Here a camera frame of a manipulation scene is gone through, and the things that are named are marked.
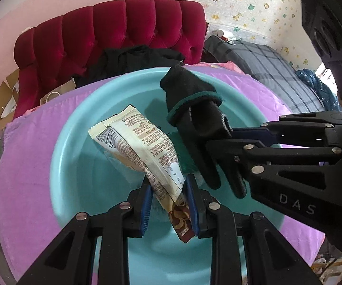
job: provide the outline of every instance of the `red velvet headboard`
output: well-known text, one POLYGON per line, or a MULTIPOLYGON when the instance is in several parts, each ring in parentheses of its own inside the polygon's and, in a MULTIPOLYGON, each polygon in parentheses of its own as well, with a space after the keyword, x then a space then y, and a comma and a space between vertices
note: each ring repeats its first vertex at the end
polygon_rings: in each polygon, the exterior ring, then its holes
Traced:
POLYGON ((15 118, 41 97, 83 74, 105 48, 146 44, 200 61, 205 37, 201 4, 177 0, 115 0, 73 10, 22 33, 14 47, 20 69, 15 118))

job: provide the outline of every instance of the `purple tablecloth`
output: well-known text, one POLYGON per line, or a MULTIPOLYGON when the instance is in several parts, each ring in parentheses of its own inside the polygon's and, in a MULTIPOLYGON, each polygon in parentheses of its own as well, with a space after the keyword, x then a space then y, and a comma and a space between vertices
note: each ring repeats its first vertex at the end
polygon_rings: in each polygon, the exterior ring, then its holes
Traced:
MULTIPOLYGON (((250 76, 210 67, 188 68, 237 88, 261 109, 268 121, 289 114, 281 100, 250 76)), ((75 108, 110 80, 61 95, 14 120, 5 130, 5 149, 0 161, 0 241, 17 280, 60 231, 49 188, 50 162, 58 135, 75 108)), ((311 264, 324 234, 289 217, 285 217, 281 232, 311 264)))

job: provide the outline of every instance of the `blue plastic basin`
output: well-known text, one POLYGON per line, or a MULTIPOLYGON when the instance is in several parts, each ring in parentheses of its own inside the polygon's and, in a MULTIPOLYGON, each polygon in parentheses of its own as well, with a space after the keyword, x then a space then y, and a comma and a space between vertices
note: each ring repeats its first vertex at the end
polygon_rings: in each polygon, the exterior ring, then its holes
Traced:
MULTIPOLYGON (((114 79, 94 91, 69 117, 56 143, 50 169, 51 202, 61 227, 80 211, 90 215, 106 212, 125 201, 132 190, 107 161, 102 148, 90 138, 90 127, 132 104, 165 133, 176 131, 166 121, 166 94, 159 87, 167 71, 168 68, 147 69, 114 79)), ((259 109, 236 89, 211 76, 194 73, 214 85, 222 96, 220 109, 227 114, 232 127, 257 127, 266 121, 259 109)), ((222 204, 242 214, 261 211, 280 227, 282 214, 251 199, 249 194, 237 199, 222 173, 221 177, 222 187, 210 192, 222 204)), ((241 239, 240 250, 242 274, 246 275, 241 239)), ((211 252, 211 239, 195 237, 185 244, 169 222, 150 217, 145 236, 129 239, 131 284, 208 285, 211 252)))

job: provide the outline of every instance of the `barcode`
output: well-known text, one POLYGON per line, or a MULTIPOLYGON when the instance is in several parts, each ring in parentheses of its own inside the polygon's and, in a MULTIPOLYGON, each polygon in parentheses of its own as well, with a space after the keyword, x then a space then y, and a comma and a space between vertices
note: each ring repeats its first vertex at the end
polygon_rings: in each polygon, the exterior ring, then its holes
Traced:
POLYGON ((117 137, 118 137, 118 135, 113 128, 107 128, 104 132, 97 135, 96 138, 99 141, 101 141, 102 143, 104 143, 105 145, 107 145, 111 148, 115 148, 113 143, 115 142, 117 137))

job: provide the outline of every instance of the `patterned wallpaper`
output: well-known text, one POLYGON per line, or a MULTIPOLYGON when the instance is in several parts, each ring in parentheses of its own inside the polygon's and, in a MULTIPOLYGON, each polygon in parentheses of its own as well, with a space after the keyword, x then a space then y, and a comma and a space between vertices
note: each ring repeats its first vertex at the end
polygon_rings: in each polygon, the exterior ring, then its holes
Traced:
POLYGON ((239 40, 269 45, 295 69, 315 70, 321 64, 301 27, 300 0, 194 1, 204 7, 208 36, 225 29, 239 40))

